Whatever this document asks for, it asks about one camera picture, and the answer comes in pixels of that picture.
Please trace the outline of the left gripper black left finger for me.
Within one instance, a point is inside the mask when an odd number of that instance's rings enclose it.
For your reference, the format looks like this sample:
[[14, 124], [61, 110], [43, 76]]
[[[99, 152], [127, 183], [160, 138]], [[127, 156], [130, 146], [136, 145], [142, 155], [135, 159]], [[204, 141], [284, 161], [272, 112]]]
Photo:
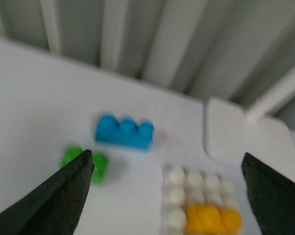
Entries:
[[72, 235], [94, 170], [85, 150], [20, 201], [0, 213], [0, 235]]

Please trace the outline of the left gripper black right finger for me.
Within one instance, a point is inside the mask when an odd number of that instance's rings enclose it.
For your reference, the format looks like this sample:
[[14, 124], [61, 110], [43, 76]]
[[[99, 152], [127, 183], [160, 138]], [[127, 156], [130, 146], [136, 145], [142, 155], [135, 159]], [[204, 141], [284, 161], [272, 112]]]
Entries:
[[295, 235], [295, 183], [250, 153], [241, 163], [252, 212], [263, 235]]

